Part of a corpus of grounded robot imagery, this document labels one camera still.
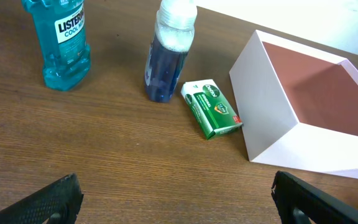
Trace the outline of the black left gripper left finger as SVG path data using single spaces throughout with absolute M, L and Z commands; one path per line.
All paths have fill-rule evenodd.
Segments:
M 77 175 L 68 174 L 0 211 L 0 223 L 74 224 L 84 194 Z

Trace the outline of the green Dettol soap box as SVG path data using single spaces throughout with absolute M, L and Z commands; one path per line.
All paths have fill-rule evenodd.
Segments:
M 206 139 L 232 133 L 242 126 L 226 97 L 212 79 L 186 82 L 181 89 Z

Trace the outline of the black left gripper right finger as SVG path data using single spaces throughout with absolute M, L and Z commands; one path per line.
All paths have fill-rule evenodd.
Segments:
M 282 223 L 358 224 L 358 210 L 288 172 L 276 172 L 271 195 Z

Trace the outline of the blue Listerine mouthwash bottle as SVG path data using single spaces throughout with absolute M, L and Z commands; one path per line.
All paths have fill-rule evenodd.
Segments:
M 22 0 L 33 18 L 48 88 L 68 91 L 77 86 L 91 66 L 86 42 L 84 0 Z

